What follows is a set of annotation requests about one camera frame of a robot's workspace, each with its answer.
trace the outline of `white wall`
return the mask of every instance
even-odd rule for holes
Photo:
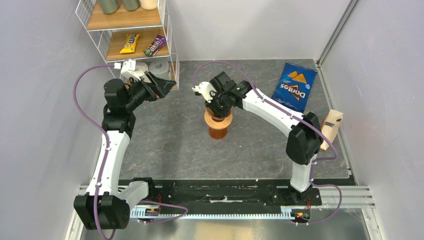
[[[168,0],[180,60],[318,59],[349,0]]]
[[[423,239],[424,2],[358,3],[323,72],[388,240]]]
[[[80,184],[94,167],[101,134],[73,104],[86,68],[102,63],[75,9],[78,1],[2,1],[0,7],[0,239],[64,239]],[[99,69],[78,98],[102,119]]]

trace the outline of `marble surface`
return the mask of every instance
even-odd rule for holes
[[[311,59],[289,60],[315,68]],[[283,71],[285,60],[230,61],[247,73],[256,86],[271,96]],[[193,74],[205,61],[180,63],[180,90],[166,98],[139,106],[132,139],[126,149],[120,179],[289,179],[292,161],[286,154],[287,138],[273,125],[251,112],[234,108],[228,135],[215,140],[208,134],[202,97],[191,90]],[[210,64],[197,75],[197,81],[209,81],[225,71],[236,83],[243,76],[223,64]],[[323,86],[317,75],[305,113],[314,112],[322,121],[329,111]],[[340,143],[336,161],[320,162],[315,178],[347,178],[348,170]],[[318,157],[332,156],[331,150]]]

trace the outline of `cable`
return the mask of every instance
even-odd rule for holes
[[[92,66],[90,68],[87,68],[85,71],[83,71],[76,79],[75,84],[73,85],[73,91],[72,91],[72,96],[73,96],[73,102],[75,103],[76,108],[78,109],[79,113],[81,113],[81,115],[87,119],[91,124],[93,124],[96,128],[98,128],[101,133],[104,135],[104,137],[106,138],[106,149],[109,149],[110,145],[109,145],[109,136],[106,133],[106,131],[99,125],[97,124],[93,119],[91,119],[80,107],[80,104],[78,103],[77,100],[77,86],[78,83],[80,82],[81,78],[88,73],[89,71],[93,70],[93,69],[97,69],[97,68],[106,68],[106,67],[110,67],[113,68],[114,65],[113,64],[107,64],[107,65],[97,65],[97,66]],[[112,235],[110,236],[110,238],[107,238],[106,235],[103,233],[102,228],[100,226],[100,222],[99,222],[99,212],[98,212],[98,208],[97,208],[97,202],[98,202],[98,198],[99,198],[99,190],[100,190],[100,183],[102,181],[102,175],[103,175],[103,170],[105,168],[105,164],[106,164],[106,159],[108,158],[108,150],[104,151],[104,156],[103,156],[103,160],[101,161],[101,165],[100,165],[100,169],[98,171],[98,176],[97,176],[97,183],[95,186],[95,191],[94,191],[94,222],[95,222],[95,226],[97,228],[98,233],[100,234],[100,236],[104,239],[104,240],[111,240],[114,235],[115,235],[115,229],[112,231]]]
[[[326,136],[324,136],[324,134],[320,130],[316,129],[314,126],[312,126],[311,124],[309,124],[305,120],[303,120],[303,119],[301,119],[301,118],[299,118],[299,117],[297,117],[295,115],[292,115],[289,111],[285,110],[281,106],[278,106],[277,104],[269,101],[266,97],[263,97],[258,92],[258,90],[256,89],[256,86],[253,84],[252,79],[242,69],[240,69],[239,66],[237,66],[235,64],[232,64],[232,63],[229,63],[229,62],[226,62],[226,61],[219,61],[219,60],[217,60],[217,61],[210,61],[210,62],[207,62],[207,63],[204,63],[204,64],[200,65],[196,69],[196,71],[194,72],[194,75],[193,75],[193,87],[196,85],[196,76],[197,76],[199,70],[202,69],[203,67],[209,65],[209,64],[225,64],[225,65],[228,65],[228,66],[231,66],[231,67],[237,69],[244,76],[244,78],[246,78],[246,80],[249,82],[250,86],[252,87],[253,91],[256,93],[256,95],[262,101],[268,103],[269,105],[273,106],[274,108],[276,108],[276,109],[280,110],[281,112],[285,113],[290,118],[293,118],[293,119],[299,121],[300,123],[306,125],[308,128],[310,128],[311,130],[313,130],[316,134],[318,134],[321,138],[323,138],[324,141],[329,145],[329,147],[331,148],[331,150],[334,152],[334,156],[332,156],[332,157],[321,157],[321,158],[315,159],[315,160],[313,160],[311,162],[312,166],[310,168],[310,174],[309,174],[309,176],[311,178],[310,184],[313,187],[316,187],[316,188],[321,188],[321,187],[334,187],[334,188],[336,188],[338,190],[338,192],[339,192],[339,195],[340,195],[340,198],[339,198],[339,201],[338,201],[338,205],[337,205],[336,209],[334,210],[334,212],[332,214],[330,214],[329,216],[327,216],[327,217],[325,217],[323,219],[320,219],[320,220],[316,220],[316,221],[309,222],[309,223],[302,223],[302,224],[304,224],[304,225],[306,225],[306,224],[308,224],[308,225],[310,225],[310,224],[317,224],[317,223],[321,223],[323,221],[326,221],[326,220],[332,218],[339,211],[340,206],[342,205],[342,199],[343,199],[343,197],[342,197],[342,190],[340,189],[340,187],[338,187],[336,185],[333,185],[333,184],[317,185],[317,184],[313,183],[312,176],[313,176],[314,165],[317,164],[317,162],[328,161],[328,160],[332,161],[332,160],[336,160],[339,157],[339,152],[337,151],[337,149],[333,145],[333,143]]]
[[[154,205],[159,205],[159,206],[163,206],[163,207],[170,207],[170,208],[175,208],[175,209],[183,209],[184,213],[175,216],[175,217],[171,217],[171,218],[167,218],[165,220],[162,221],[145,221],[145,224],[161,224],[161,223],[166,223],[166,222],[170,222],[170,221],[174,221],[177,220],[179,218],[184,217],[185,215],[187,215],[187,213],[189,212],[189,209],[185,206],[178,206],[178,205],[172,205],[172,204],[166,204],[166,203],[161,203],[161,202],[156,202],[156,201],[147,201],[147,200],[142,200],[139,202],[139,204],[154,204]]]

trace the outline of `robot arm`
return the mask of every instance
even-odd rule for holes
[[[274,102],[259,89],[256,90],[263,98]],[[317,157],[320,150],[323,142],[321,137],[299,121],[264,102],[247,81],[236,84],[225,72],[221,72],[209,82],[201,82],[193,87],[193,91],[196,95],[203,96],[206,107],[219,118],[228,116],[232,107],[238,107],[260,116],[286,135],[288,137],[286,153],[293,161],[290,185],[296,193],[294,201],[306,196],[312,187],[310,184],[311,161]],[[281,107],[319,129],[320,123],[315,114],[310,112],[303,115],[301,112]]]
[[[91,182],[85,194],[76,196],[73,203],[75,211],[87,229],[97,228],[94,204],[97,204],[102,229],[124,229],[128,225],[130,210],[139,201],[155,197],[151,178],[140,178],[131,182],[122,192],[118,192],[119,173],[136,122],[133,111],[145,101],[153,102],[164,98],[176,83],[155,77],[149,71],[139,77],[132,70],[134,65],[135,61],[129,60],[124,62],[121,69],[122,75],[129,78],[131,84],[126,84],[118,78],[104,84],[107,104],[103,108],[101,127],[109,136],[109,147],[106,148],[106,138],[103,135]],[[148,78],[150,82],[144,82],[144,78]],[[99,180],[97,176],[102,168],[105,151],[108,151],[107,159]],[[97,186],[99,186],[98,202],[94,202]]]

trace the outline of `purple cable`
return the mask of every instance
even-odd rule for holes
[[[98,128],[101,133],[104,135],[104,137],[106,138],[106,148],[109,148],[109,136],[106,133],[106,131],[99,125],[97,124],[93,119],[91,119],[80,107],[80,104],[77,101],[77,85],[80,82],[81,78],[88,73],[89,71],[93,70],[93,69],[97,69],[97,68],[104,68],[104,67],[111,67],[113,68],[114,65],[113,64],[108,64],[108,65],[97,65],[97,66],[92,66],[88,69],[86,69],[85,71],[83,71],[78,78],[75,81],[75,84],[73,85],[73,91],[72,91],[72,95],[73,95],[73,102],[75,103],[76,108],[78,109],[79,113],[82,114],[82,116],[87,119],[91,124],[93,124],[96,128]],[[97,182],[100,183],[102,181],[102,175],[103,175],[103,170],[105,168],[105,164],[106,164],[106,159],[108,158],[108,152],[109,151],[104,151],[104,156],[103,156],[103,160],[101,161],[101,165],[100,165],[100,169],[98,171],[98,176],[97,176]],[[98,185],[95,186],[95,191],[94,191],[94,222],[95,222],[95,226],[97,228],[98,233],[100,234],[100,236],[104,239],[104,240],[111,240],[114,235],[115,235],[115,230],[112,231],[112,235],[110,236],[110,238],[107,238],[105,236],[105,234],[102,231],[102,228],[100,226],[100,222],[99,222],[99,212],[98,212],[98,208],[97,208],[97,202],[99,199],[99,190],[100,187]]]
[[[290,116],[291,118],[293,118],[293,119],[295,119],[295,120],[297,120],[297,121],[299,121],[300,123],[302,123],[302,124],[304,124],[304,125],[306,125],[308,128],[310,128],[310,129],[312,129],[316,134],[318,134],[320,137],[322,137],[323,139],[324,139],[324,141],[325,142],[327,142],[328,143],[328,145],[329,145],[329,147],[331,148],[331,150],[334,152],[334,156],[332,156],[332,157],[321,157],[321,158],[318,158],[318,159],[315,159],[315,160],[313,160],[312,162],[311,162],[311,167],[310,167],[310,178],[312,178],[312,175],[313,175],[313,169],[314,169],[314,165],[315,164],[317,164],[317,162],[320,162],[320,161],[328,161],[328,160],[336,160],[338,157],[339,157],[339,152],[337,151],[337,149],[336,149],[336,147],[334,147],[334,145],[333,145],[333,143],[326,137],[326,136],[324,136],[323,135],[323,133],[320,131],[320,130],[318,130],[318,129],[316,129],[314,126],[312,126],[311,124],[309,124],[308,122],[306,122],[305,120],[303,120],[303,119],[301,119],[301,118],[299,118],[299,117],[297,117],[297,116],[295,116],[295,115],[291,115],[290,114],[290,112],[289,111],[287,111],[287,110],[285,110],[284,108],[282,108],[281,106],[279,106],[278,104],[275,104],[275,103],[273,103],[273,102],[271,102],[271,101],[269,101],[266,97],[263,97],[259,92],[258,92],[258,90],[256,89],[256,86],[253,84],[253,81],[252,81],[252,79],[243,71],[243,70],[241,70],[240,69],[240,67],[239,66],[237,66],[237,65],[235,65],[235,64],[232,64],[232,63],[229,63],[229,62],[226,62],[226,61],[219,61],[219,60],[217,60],[217,61],[210,61],[210,62],[207,62],[207,63],[204,63],[204,64],[202,64],[202,65],[200,65],[197,69],[196,69],[196,71],[194,72],[194,75],[193,75],[193,87],[196,85],[196,76],[197,76],[197,74],[198,74],[198,72],[199,72],[199,70],[200,69],[202,69],[203,67],[205,67],[205,66],[207,66],[207,65],[209,65],[209,64],[225,64],[225,65],[228,65],[228,66],[231,66],[231,67],[233,67],[233,68],[235,68],[235,69],[237,69],[243,76],[244,76],[244,78],[246,78],[246,80],[249,82],[249,84],[250,84],[250,86],[252,87],[252,89],[253,89],[253,91],[256,93],[256,95],[262,100],[262,101],[264,101],[264,102],[266,102],[267,104],[269,104],[269,105],[271,105],[271,106],[273,106],[274,108],[276,108],[276,109],[278,109],[278,110],[280,110],[281,112],[283,112],[283,113],[285,113],[286,115],[288,115],[288,116]],[[330,218],[332,218],[338,211],[339,211],[339,209],[340,209],[340,206],[342,205],[342,199],[343,199],[343,197],[342,197],[342,190],[340,189],[340,187],[338,187],[338,186],[336,186],[336,185],[333,185],[333,184],[325,184],[325,185],[316,185],[315,183],[313,183],[313,181],[312,181],[312,179],[310,180],[310,184],[312,185],[312,186],[314,186],[314,187],[316,187],[316,188],[320,188],[320,187],[334,187],[334,188],[336,188],[337,190],[338,190],[338,192],[339,192],[339,195],[340,195],[340,199],[339,199],[339,201],[338,201],[338,205],[337,205],[337,207],[336,207],[336,209],[334,210],[334,212],[332,213],[332,214],[330,214],[329,216],[327,216],[327,217],[325,217],[325,218],[323,218],[323,219],[320,219],[320,220],[317,220],[317,221],[312,221],[312,222],[309,222],[309,223],[299,223],[299,224],[301,224],[301,225],[306,225],[306,224],[308,224],[308,225],[310,225],[310,224],[317,224],[317,223],[321,223],[321,222],[323,222],[323,221],[325,221],[325,220],[328,220],[328,219],[330,219]]]
[[[184,217],[189,212],[189,209],[187,207],[185,207],[185,206],[178,206],[178,205],[166,204],[166,203],[155,202],[155,201],[147,201],[147,200],[142,200],[142,201],[140,201],[138,203],[139,204],[154,204],[154,205],[159,205],[159,206],[163,206],[163,207],[170,207],[170,208],[184,210],[184,213],[182,213],[182,214],[180,214],[178,216],[175,216],[175,217],[167,218],[167,219],[162,220],[162,221],[146,221],[146,222],[144,222],[145,224],[148,224],[148,225],[151,225],[151,224],[161,224],[161,223],[166,223],[166,222],[174,221],[174,220],[177,220],[179,218]]]

